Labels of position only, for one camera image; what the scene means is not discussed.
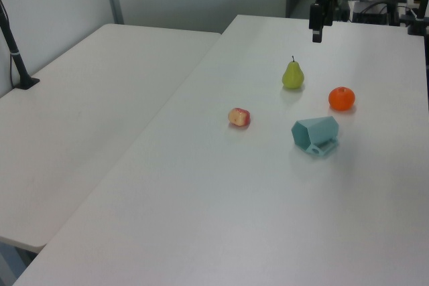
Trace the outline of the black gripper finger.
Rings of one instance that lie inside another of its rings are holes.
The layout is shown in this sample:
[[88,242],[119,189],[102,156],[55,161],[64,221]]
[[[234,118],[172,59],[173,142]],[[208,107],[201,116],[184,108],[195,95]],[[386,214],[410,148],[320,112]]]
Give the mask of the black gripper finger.
[[313,3],[310,6],[309,28],[312,30],[312,41],[314,43],[321,43],[323,28],[323,11],[322,6],[320,4]]
[[324,26],[331,26],[334,16],[334,0],[325,0],[323,8],[323,24]]

